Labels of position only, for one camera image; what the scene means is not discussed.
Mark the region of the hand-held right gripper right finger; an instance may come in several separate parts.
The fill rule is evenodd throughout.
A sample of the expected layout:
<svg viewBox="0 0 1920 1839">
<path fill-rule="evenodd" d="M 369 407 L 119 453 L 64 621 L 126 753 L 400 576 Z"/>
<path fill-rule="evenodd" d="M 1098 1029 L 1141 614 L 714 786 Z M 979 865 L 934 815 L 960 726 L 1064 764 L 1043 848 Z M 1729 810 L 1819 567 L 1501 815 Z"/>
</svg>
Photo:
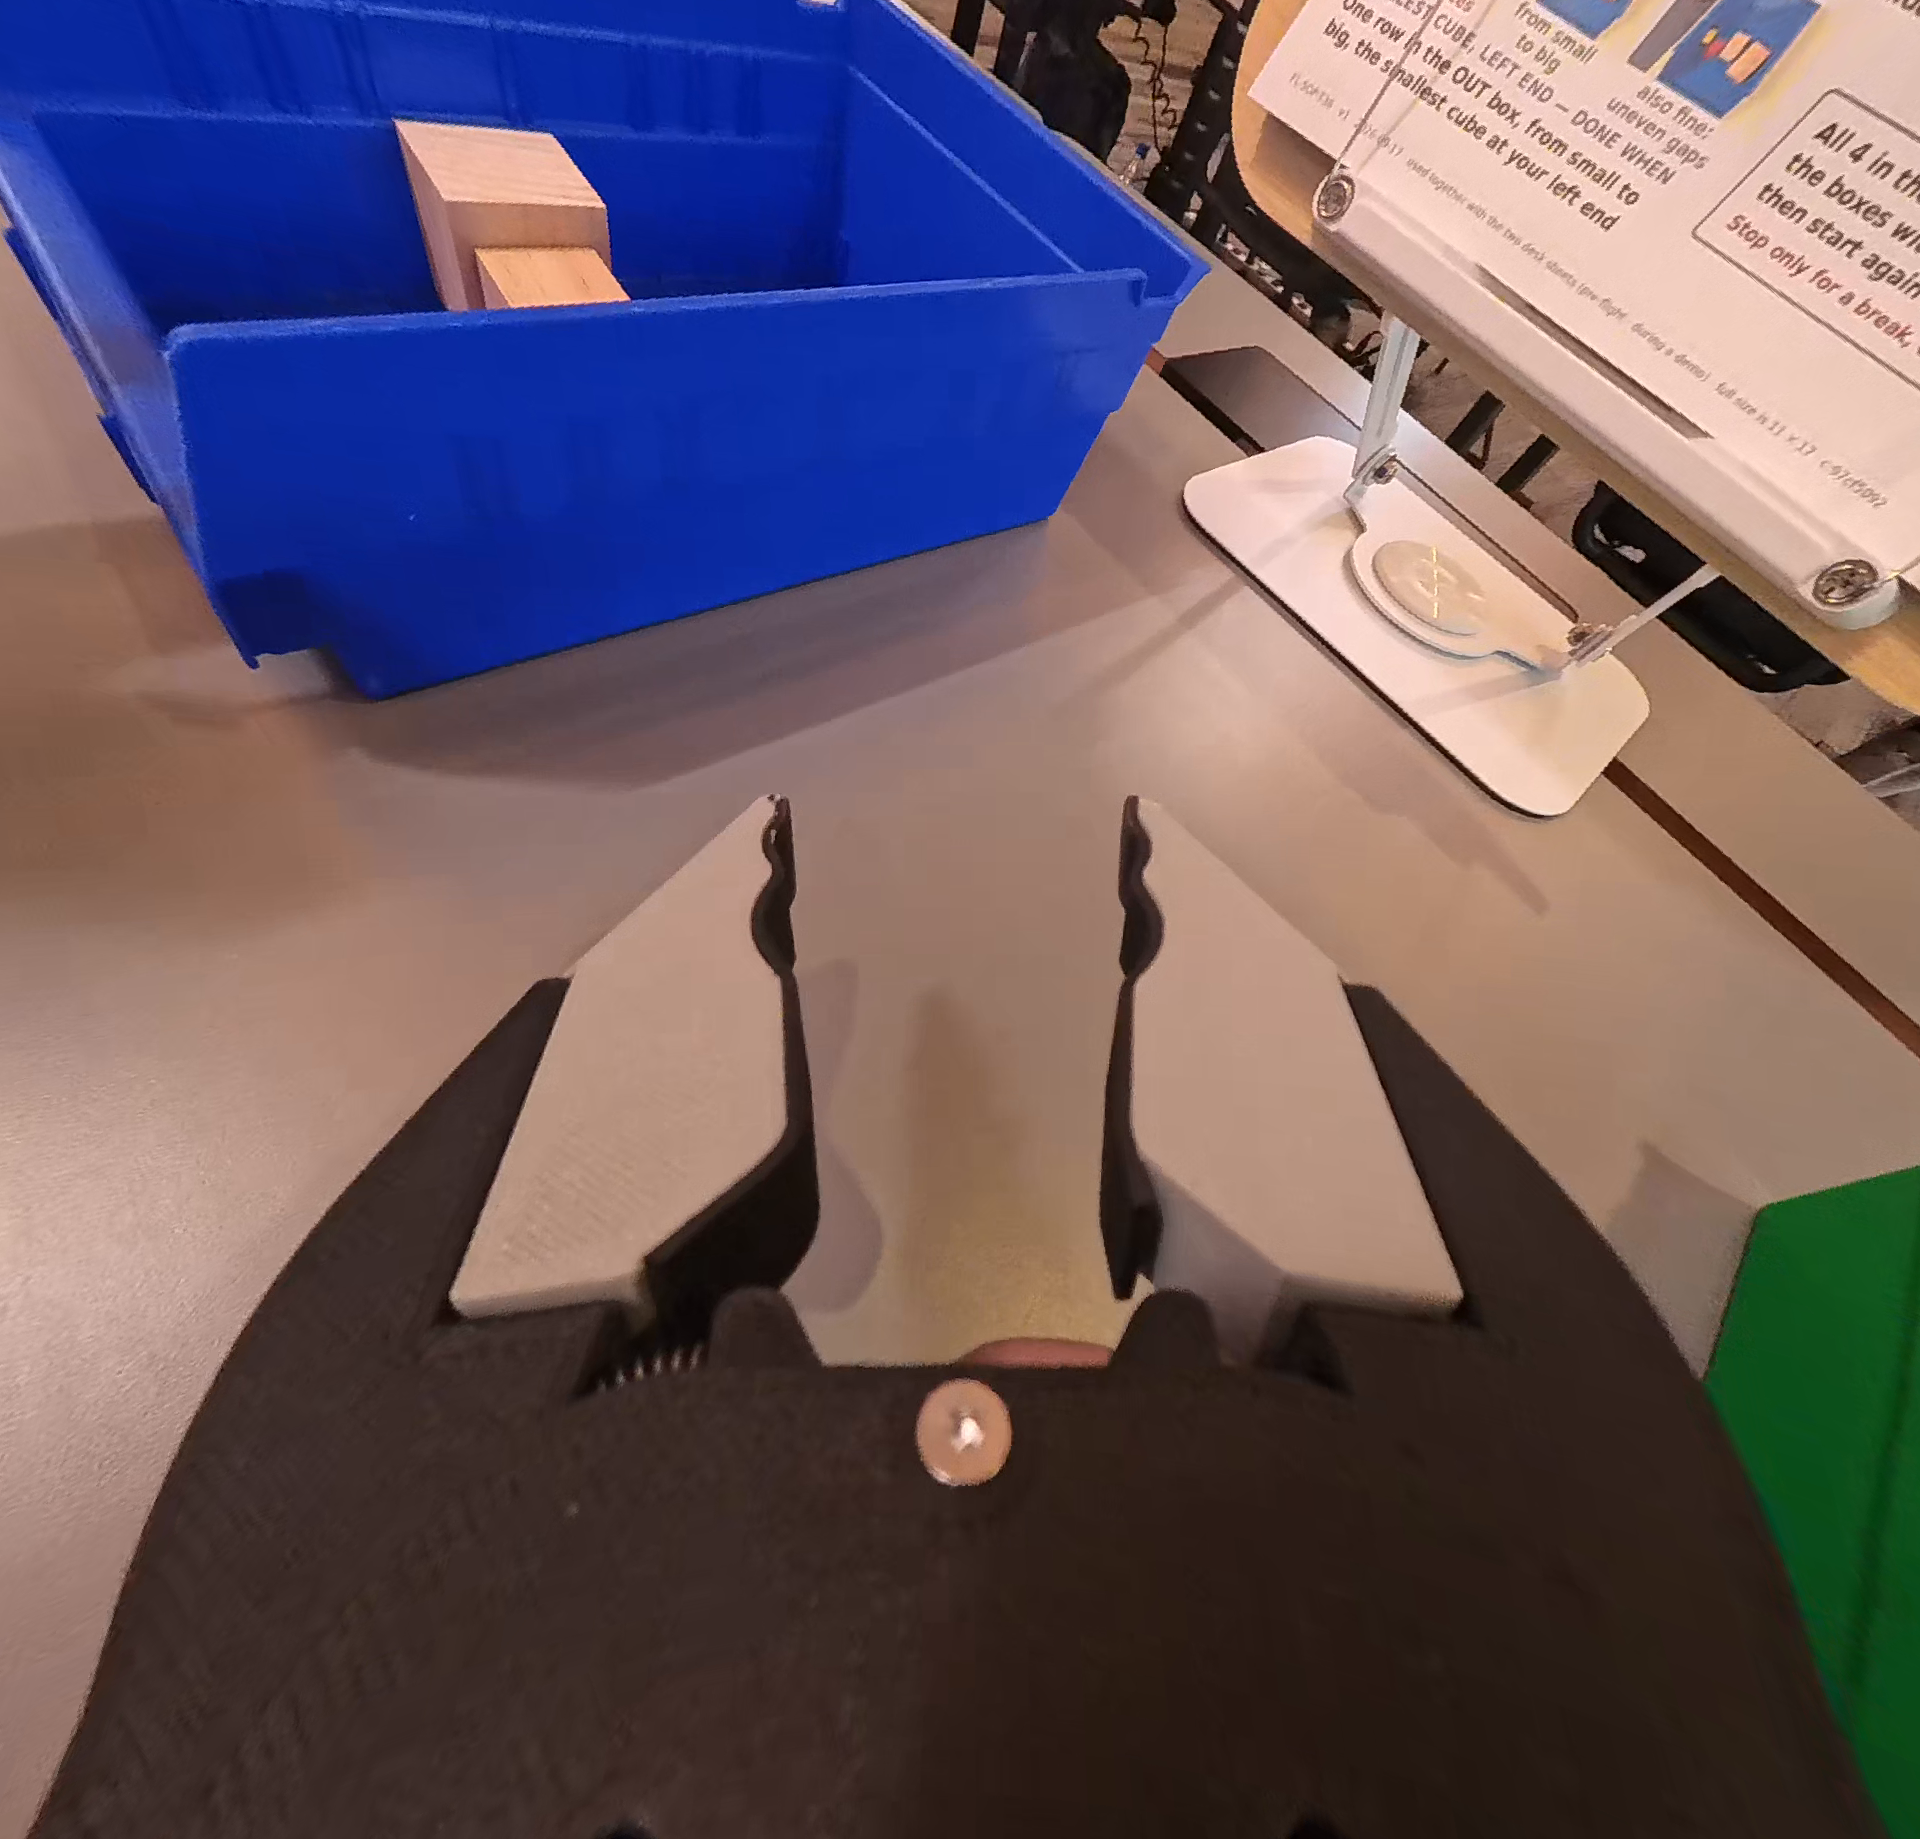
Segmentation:
<svg viewBox="0 0 1920 1839">
<path fill-rule="evenodd" d="M 1098 1227 L 1114 1296 L 1198 1298 L 1224 1360 L 1307 1307 L 1464 1303 L 1336 964 L 1158 800 L 1119 807 Z"/>
</svg>

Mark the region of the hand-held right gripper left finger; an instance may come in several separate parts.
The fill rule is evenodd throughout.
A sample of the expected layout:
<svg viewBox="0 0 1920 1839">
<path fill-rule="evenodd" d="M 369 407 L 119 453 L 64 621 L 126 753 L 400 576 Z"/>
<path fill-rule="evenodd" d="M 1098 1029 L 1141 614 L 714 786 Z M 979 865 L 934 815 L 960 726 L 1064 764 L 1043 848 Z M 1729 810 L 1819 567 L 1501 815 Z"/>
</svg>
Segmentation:
<svg viewBox="0 0 1920 1839">
<path fill-rule="evenodd" d="M 703 1325 L 821 1219 L 788 800 L 760 796 L 566 977 L 450 1289 L 467 1320 L 626 1307 Z"/>
</svg>

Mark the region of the green plastic bin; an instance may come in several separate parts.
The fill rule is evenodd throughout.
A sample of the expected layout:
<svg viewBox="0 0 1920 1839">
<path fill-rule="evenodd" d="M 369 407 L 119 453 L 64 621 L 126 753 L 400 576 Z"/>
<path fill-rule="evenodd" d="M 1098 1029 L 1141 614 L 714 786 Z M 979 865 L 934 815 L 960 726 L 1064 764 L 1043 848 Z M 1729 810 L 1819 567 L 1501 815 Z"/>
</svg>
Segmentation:
<svg viewBox="0 0 1920 1839">
<path fill-rule="evenodd" d="M 1889 1836 L 1919 1832 L 1919 1174 L 1763 1205 L 1707 1389 Z"/>
</svg>

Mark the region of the blue plastic bin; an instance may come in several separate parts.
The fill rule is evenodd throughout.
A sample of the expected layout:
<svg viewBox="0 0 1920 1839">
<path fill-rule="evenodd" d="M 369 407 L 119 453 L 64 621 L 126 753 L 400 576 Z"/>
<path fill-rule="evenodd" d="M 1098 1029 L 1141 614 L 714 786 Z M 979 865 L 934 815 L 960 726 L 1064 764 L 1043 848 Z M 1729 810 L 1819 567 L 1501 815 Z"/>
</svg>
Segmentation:
<svg viewBox="0 0 1920 1839">
<path fill-rule="evenodd" d="M 452 314 L 395 119 L 626 303 Z M 1048 519 L 1207 274 L 893 0 L 4 0 L 7 247 L 248 664 L 383 702 Z"/>
</svg>

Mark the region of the medium wooden cube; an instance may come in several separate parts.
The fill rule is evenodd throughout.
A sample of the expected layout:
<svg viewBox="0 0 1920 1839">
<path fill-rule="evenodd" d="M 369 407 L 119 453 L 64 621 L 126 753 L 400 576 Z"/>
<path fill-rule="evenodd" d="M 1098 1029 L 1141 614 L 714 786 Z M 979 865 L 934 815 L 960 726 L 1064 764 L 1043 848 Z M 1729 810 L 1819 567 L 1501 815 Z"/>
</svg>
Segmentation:
<svg viewBox="0 0 1920 1839">
<path fill-rule="evenodd" d="M 486 310 L 621 305 L 628 293 L 593 247 L 479 247 L 476 278 Z"/>
</svg>

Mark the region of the large wooden cube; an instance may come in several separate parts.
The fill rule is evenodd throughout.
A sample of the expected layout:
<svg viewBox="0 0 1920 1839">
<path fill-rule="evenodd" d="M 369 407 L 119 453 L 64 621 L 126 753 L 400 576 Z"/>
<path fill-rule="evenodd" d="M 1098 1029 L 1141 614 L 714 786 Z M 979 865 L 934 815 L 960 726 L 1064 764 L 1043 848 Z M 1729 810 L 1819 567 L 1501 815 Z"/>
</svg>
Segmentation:
<svg viewBox="0 0 1920 1839">
<path fill-rule="evenodd" d="M 498 248 L 590 252 L 612 278 L 609 212 L 554 135 L 395 119 L 395 140 L 448 310 L 485 305 L 476 255 Z"/>
</svg>

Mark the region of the grey desk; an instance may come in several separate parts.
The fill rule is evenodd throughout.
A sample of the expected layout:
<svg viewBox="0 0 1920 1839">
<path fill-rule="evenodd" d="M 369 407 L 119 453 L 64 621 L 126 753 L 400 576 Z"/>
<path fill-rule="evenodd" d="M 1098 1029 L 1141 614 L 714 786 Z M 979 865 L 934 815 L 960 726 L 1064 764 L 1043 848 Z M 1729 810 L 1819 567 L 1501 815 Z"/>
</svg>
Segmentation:
<svg viewBox="0 0 1920 1839">
<path fill-rule="evenodd" d="M 1875 1832 L 1698 1351 L 1917 1058 L 1620 795 L 1422 748 L 1146 364 L 1041 522 L 383 702 L 148 495 L 4 540 L 30 1834 Z M 566 977 L 760 796 L 802 1265 L 459 1317 Z M 1336 964 L 1451 1317 L 1114 1296 L 1129 796 Z"/>
</svg>

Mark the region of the wooden document stand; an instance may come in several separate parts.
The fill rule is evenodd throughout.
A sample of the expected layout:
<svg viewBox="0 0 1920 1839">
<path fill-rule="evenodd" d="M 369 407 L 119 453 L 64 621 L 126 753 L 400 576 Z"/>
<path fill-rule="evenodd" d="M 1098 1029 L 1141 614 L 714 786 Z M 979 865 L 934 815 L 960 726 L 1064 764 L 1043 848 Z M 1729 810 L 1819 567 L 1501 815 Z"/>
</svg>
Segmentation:
<svg viewBox="0 0 1920 1839">
<path fill-rule="evenodd" d="M 1353 450 L 1308 438 L 1186 483 L 1186 514 L 1324 648 L 1489 796 L 1563 815 L 1650 705 L 1619 652 L 1707 588 L 1741 581 L 1825 641 L 1917 627 L 1917 460 L 1886 491 L 1775 434 L 1708 433 L 1569 334 L 1555 316 L 1412 207 L 1270 119 L 1252 83 L 1307 0 L 1250 0 L 1231 141 L 1257 209 L 1355 283 L 1383 316 Z M 1694 553 L 1615 622 L 1563 612 L 1400 476 L 1417 350 L 1476 369 L 1557 448 Z"/>
</svg>

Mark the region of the black phone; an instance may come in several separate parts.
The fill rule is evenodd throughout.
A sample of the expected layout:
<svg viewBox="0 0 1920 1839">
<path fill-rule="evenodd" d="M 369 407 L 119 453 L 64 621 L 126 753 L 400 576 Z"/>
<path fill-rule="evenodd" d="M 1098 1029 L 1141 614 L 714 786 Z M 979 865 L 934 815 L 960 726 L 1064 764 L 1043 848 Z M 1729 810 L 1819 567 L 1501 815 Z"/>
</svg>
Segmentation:
<svg viewBox="0 0 1920 1839">
<path fill-rule="evenodd" d="M 1243 455 L 1338 438 L 1345 421 L 1264 345 L 1165 357 L 1160 376 Z"/>
</svg>

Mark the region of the printed instruction sheet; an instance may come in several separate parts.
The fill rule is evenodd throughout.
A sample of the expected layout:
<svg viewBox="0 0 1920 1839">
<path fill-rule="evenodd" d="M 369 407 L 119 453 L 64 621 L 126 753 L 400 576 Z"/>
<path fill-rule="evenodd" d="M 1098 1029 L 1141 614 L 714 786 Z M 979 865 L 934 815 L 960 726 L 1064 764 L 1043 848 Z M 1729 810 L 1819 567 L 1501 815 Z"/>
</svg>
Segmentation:
<svg viewBox="0 0 1920 1839">
<path fill-rule="evenodd" d="M 1917 0 L 1307 0 L 1252 83 L 1708 433 L 1917 460 Z"/>
</svg>

